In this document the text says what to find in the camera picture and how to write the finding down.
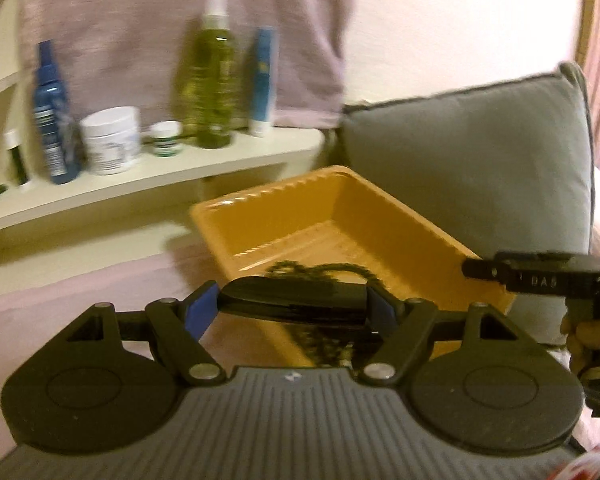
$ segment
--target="pink bedsheet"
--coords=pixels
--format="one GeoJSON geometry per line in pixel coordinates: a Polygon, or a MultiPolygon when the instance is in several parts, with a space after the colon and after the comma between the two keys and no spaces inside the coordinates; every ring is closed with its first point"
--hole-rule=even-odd
{"type": "MultiPolygon", "coordinates": [[[[110,301],[117,310],[138,310],[158,298],[184,298],[206,280],[222,281],[221,273],[204,246],[192,246],[0,296],[0,389],[18,366],[91,304],[110,301]]],[[[227,370],[237,364],[285,364],[256,323],[245,318],[220,315],[202,343],[227,370]]],[[[146,354],[142,344],[125,346],[146,354]]],[[[585,410],[574,435],[588,449],[599,444],[600,419],[585,410]]],[[[0,457],[13,445],[0,411],[0,457]]]]}

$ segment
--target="human hand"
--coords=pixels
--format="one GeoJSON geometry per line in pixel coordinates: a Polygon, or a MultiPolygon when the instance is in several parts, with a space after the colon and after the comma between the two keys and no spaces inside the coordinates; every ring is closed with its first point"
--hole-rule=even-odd
{"type": "Polygon", "coordinates": [[[600,319],[573,326],[567,315],[562,319],[560,332],[567,335],[567,350],[571,353],[569,368],[577,375],[589,364],[591,351],[600,350],[600,319]]]}

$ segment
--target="gray ribbed panel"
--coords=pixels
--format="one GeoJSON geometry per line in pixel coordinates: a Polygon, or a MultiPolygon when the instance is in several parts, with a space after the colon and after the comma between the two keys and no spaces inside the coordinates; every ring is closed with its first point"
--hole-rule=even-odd
{"type": "Polygon", "coordinates": [[[0,480],[545,480],[573,455],[493,458],[423,430],[391,390],[343,369],[240,368],[227,384],[191,390],[146,439],[87,457],[19,446],[0,480]]]}

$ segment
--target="white jar lid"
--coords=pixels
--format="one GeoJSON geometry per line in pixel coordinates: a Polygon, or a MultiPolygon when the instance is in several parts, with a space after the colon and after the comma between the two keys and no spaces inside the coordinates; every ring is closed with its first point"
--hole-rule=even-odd
{"type": "Polygon", "coordinates": [[[150,130],[154,139],[169,139],[182,133],[182,124],[178,121],[163,121],[152,124],[150,130]]]}
{"type": "Polygon", "coordinates": [[[139,127],[138,109],[133,106],[107,108],[80,121],[85,137],[102,137],[139,127]]]}

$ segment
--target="blue spray bottle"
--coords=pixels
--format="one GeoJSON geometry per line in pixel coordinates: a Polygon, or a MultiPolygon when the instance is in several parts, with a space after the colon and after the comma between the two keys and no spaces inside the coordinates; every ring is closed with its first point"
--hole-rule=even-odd
{"type": "Polygon", "coordinates": [[[54,62],[51,41],[38,45],[40,68],[33,116],[42,138],[46,167],[54,184],[65,184],[80,173],[77,137],[69,115],[64,83],[54,62]]]}

